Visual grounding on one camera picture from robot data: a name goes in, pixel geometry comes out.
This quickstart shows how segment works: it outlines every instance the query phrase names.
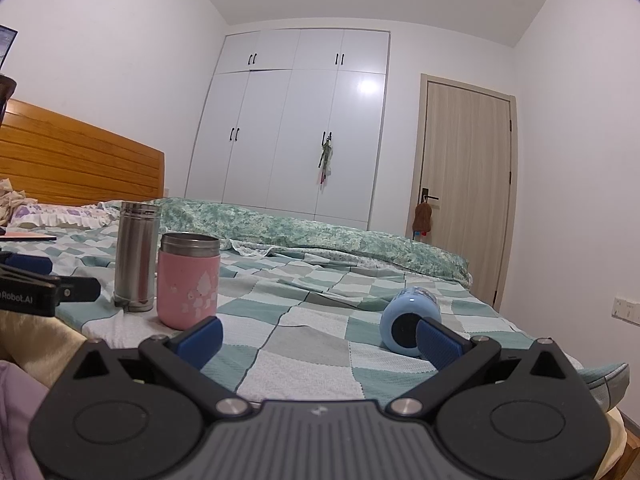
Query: ribbed gray plate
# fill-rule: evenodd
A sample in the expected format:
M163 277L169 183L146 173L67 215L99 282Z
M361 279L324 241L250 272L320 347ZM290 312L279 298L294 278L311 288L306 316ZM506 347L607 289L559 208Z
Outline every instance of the ribbed gray plate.
M369 400L265 402L251 419L222 422L175 480L469 480L425 427L390 420Z

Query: white wardrobe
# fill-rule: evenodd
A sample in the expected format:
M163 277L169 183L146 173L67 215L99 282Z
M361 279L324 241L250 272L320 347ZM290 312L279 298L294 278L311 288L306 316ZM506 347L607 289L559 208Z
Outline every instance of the white wardrobe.
M187 198L367 228L389 36L279 29L226 38ZM323 137L333 153L324 183Z

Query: blue bottle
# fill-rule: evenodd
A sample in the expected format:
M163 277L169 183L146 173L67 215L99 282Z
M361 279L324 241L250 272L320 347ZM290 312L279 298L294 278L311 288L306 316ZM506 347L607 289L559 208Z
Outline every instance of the blue bottle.
M423 317L442 322L440 307L433 294L420 286L404 288L393 298L380 318L380 337L389 350L418 357L415 329Z

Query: white wall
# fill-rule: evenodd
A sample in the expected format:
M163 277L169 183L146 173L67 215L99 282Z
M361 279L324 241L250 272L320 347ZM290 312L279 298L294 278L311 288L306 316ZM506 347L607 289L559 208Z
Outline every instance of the white wall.
M162 150L183 196L226 29L209 0L2 0L0 23L15 98Z
M505 94L515 92L513 49L473 36L413 23L350 18L276 20L230 27L338 27L391 31L382 147L370 229L404 235L414 171L420 74L445 77Z
M640 422L640 2L547 0L517 45L518 176L501 313L584 364L626 361Z

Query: pink cup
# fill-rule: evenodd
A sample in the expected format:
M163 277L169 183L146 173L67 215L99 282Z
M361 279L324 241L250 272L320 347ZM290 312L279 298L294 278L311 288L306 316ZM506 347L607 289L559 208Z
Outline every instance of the pink cup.
M162 235L158 252L158 317L186 330L218 306L220 240L192 233Z

